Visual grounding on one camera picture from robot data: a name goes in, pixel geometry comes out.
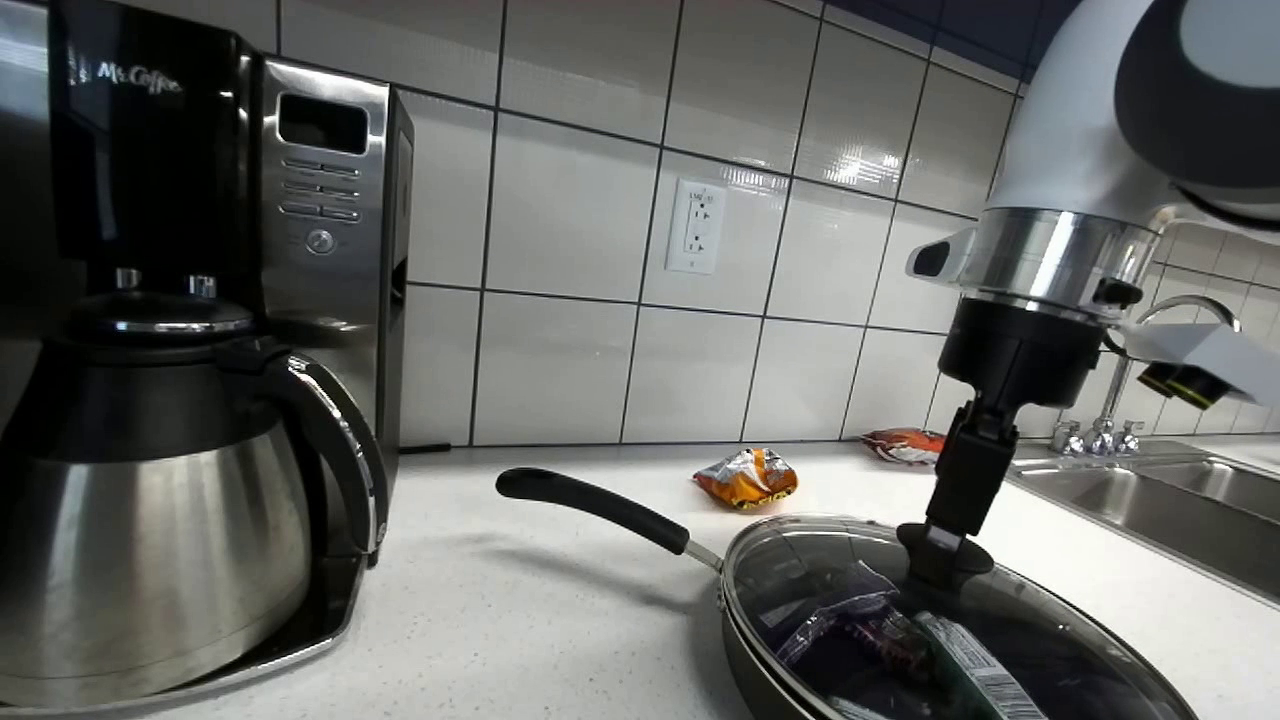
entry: faucet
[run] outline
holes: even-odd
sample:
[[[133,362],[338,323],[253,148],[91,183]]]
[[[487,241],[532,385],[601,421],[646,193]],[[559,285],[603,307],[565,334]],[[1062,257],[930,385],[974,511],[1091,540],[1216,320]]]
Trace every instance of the faucet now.
[[[1165,318],[1165,312],[1172,312],[1172,307],[1186,307],[1186,306],[1200,306],[1200,307],[1209,307],[1220,323],[1226,323],[1230,334],[1245,334],[1238,318],[1234,318],[1226,306],[1211,300],[1211,298],[1172,298],[1172,300],[1165,300],[1165,306],[1150,306],[1132,328],[1139,328],[1139,323],[1147,323],[1147,320],[1155,320],[1155,318]],[[1122,426],[1117,427],[1117,407],[1119,407],[1119,394],[1122,394],[1122,385],[1129,385],[1132,357],[1129,357],[1113,338],[1109,338],[1103,345],[1119,357],[1119,363],[1117,363],[1117,373],[1113,373],[1113,385],[1109,385],[1109,395],[1103,395],[1103,407],[1099,407],[1099,415],[1097,415],[1088,427],[1067,426],[1067,438],[1061,440],[1061,455],[1073,455],[1073,462],[1079,462],[1079,455],[1109,455],[1109,462],[1117,462],[1117,455],[1139,454],[1135,426],[1122,421]]]

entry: display screen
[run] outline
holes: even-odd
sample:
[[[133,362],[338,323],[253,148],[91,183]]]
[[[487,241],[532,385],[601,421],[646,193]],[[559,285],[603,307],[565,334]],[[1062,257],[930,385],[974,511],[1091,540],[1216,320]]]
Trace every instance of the display screen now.
[[[325,106],[311,96],[282,96],[278,101],[278,137],[288,144],[311,144],[332,152],[362,152],[369,116],[348,106]]]

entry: kitchen sink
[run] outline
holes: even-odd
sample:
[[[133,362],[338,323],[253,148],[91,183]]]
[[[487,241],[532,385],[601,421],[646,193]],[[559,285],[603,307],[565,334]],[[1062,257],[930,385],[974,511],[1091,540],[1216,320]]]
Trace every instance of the kitchen sink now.
[[[1023,462],[1007,480],[1280,599],[1280,480],[1258,468],[1177,449],[1119,464]]]

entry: frying pan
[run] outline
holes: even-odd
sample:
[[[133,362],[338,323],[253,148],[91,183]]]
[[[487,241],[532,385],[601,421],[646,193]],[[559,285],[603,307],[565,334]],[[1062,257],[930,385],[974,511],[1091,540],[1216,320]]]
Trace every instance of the frying pan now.
[[[546,468],[508,468],[496,491],[591,511],[713,570],[727,668],[767,720],[1194,715],[1103,624],[967,540],[930,547],[918,523],[776,517],[717,558],[683,523]]]

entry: mr. coffee logo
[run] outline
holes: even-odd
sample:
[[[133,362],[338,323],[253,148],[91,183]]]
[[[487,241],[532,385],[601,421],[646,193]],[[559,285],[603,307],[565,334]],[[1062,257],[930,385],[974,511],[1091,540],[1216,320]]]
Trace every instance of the mr. coffee logo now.
[[[148,70],[148,64],[110,64],[110,60],[101,60],[91,80],[107,80],[107,83],[129,83],[129,87],[145,87],[148,96],[178,96],[184,83],[163,76],[159,70]]]

